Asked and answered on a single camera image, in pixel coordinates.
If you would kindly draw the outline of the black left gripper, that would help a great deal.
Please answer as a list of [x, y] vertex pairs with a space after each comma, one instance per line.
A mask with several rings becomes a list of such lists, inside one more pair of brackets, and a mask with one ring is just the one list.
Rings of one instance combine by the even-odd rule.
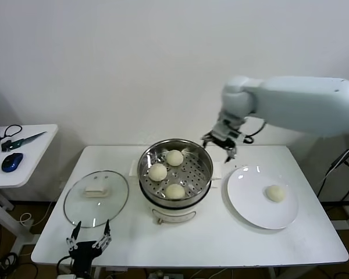
[[73, 229], [69, 238], [66, 238], [66, 243], [69, 249], [70, 257], [74, 260], [72, 264], [72, 272], [74, 273], [91, 273], [92, 261], [102, 254], [102, 249], [105, 249], [111, 242], [111, 229], [109, 220], [106, 221], [104, 233], [97, 241], [84, 241], [76, 243], [76, 239], [81, 229], [81, 221]]

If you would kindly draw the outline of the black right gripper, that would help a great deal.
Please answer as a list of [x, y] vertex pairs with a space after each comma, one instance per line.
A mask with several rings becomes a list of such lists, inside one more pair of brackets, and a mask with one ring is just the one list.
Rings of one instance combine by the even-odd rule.
[[236, 143], [230, 139], [218, 139], [211, 132], [206, 133], [202, 136], [202, 147], [205, 149], [207, 145], [217, 145], [218, 147], [225, 149], [226, 151], [226, 159], [225, 163], [230, 162], [235, 159], [235, 155], [237, 153]]

